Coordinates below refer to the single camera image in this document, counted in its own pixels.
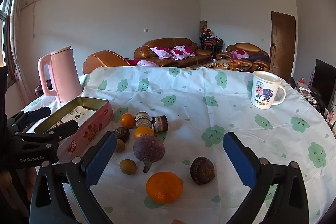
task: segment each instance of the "orange fruit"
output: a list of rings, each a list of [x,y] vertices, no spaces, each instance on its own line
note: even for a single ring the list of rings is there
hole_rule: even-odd
[[[180,178],[171,172],[158,172],[146,183],[148,196],[157,203],[167,204],[177,200],[183,191]]]
[[[136,130],[134,130],[135,139],[138,139],[146,134],[154,136],[153,130],[151,130],[149,127],[138,127]]]
[[[135,118],[131,113],[125,113],[120,117],[120,124],[122,127],[133,128],[135,125]]]

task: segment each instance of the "metal screw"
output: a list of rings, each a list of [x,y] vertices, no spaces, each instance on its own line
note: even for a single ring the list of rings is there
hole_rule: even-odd
[[[74,164],[77,164],[77,163],[79,163],[81,161],[81,157],[74,157],[73,159],[72,159],[72,162],[74,163]]]
[[[298,168],[298,167],[299,167],[299,165],[298,165],[295,161],[292,161],[292,162],[291,162],[291,166],[292,166],[293,168]]]
[[[49,165],[49,162],[47,160],[45,160],[43,163],[42,163],[42,167],[47,167]]]
[[[262,164],[262,165],[266,165],[268,164],[268,160],[266,158],[260,158],[259,159],[259,162]]]

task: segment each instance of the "kettle lid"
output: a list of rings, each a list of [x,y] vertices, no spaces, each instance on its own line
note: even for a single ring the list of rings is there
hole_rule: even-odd
[[[50,53],[50,55],[53,55],[53,54],[56,54],[56,53],[59,53],[59,52],[63,52],[63,51],[69,50],[69,49],[71,49],[71,46],[62,48],[62,49],[57,50],[55,52],[52,52],[52,53]]]

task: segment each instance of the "curtain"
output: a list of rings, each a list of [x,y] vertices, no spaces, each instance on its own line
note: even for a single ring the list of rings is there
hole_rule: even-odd
[[[15,79],[17,82],[17,87],[21,97],[22,103],[26,106],[32,102],[32,96],[28,89],[25,77],[23,76],[20,60],[19,60],[19,37],[18,37],[18,25],[20,17],[20,5],[21,0],[13,0],[12,7],[10,11],[10,48],[13,55],[14,65],[15,65]]]

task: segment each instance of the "wooden door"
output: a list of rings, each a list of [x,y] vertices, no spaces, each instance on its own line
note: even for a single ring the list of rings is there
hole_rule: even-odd
[[[271,12],[271,15],[272,42],[269,71],[289,82],[295,53],[295,17],[277,12]]]

